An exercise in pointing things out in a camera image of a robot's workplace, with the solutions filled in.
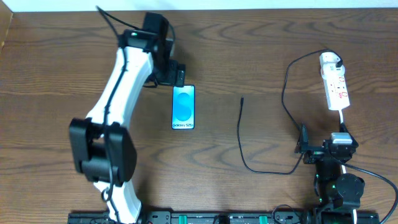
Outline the blue Samsung Galaxy smartphone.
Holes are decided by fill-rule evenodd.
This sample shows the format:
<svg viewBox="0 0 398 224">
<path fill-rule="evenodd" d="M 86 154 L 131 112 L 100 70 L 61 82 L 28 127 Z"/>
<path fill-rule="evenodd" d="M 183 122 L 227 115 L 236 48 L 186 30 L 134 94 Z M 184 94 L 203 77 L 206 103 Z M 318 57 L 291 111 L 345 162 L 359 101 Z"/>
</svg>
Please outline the blue Samsung Galaxy smartphone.
<svg viewBox="0 0 398 224">
<path fill-rule="evenodd" d="M 195 86 L 173 87 L 172 129 L 195 127 Z"/>
</svg>

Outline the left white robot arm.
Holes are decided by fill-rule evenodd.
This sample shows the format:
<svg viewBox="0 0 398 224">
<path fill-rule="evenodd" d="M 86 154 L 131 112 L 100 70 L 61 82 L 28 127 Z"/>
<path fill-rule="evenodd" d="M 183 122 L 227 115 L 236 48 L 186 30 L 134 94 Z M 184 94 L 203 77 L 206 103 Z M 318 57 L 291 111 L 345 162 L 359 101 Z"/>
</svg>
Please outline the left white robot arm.
<svg viewBox="0 0 398 224">
<path fill-rule="evenodd" d="M 86 118 L 74 118 L 69 140 L 75 169 L 101 192 L 115 223 L 144 223 L 142 203 L 132 181 L 137 152 L 130 119 L 143 88 L 182 87 L 185 65 L 171 58 L 175 38 L 170 22 L 147 12 L 141 28 L 128 25 L 115 33 L 118 50 L 113 72 Z"/>
</svg>

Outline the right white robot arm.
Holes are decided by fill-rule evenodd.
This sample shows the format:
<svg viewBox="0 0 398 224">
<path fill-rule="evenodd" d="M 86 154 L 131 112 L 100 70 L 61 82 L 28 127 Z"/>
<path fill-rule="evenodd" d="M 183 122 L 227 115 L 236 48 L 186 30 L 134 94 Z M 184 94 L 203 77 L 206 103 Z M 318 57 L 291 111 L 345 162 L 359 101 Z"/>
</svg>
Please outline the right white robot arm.
<svg viewBox="0 0 398 224">
<path fill-rule="evenodd" d="M 295 152 L 303 155 L 304 164 L 315 165 L 314 191 L 320 199 L 318 206 L 303 215 L 304 223 L 355 222 L 353 211 L 361 205 L 365 183 L 362 178 L 343 172 L 342 166 L 358 146 L 343 123 L 321 146 L 309 145 L 307 129 L 300 126 Z"/>
</svg>

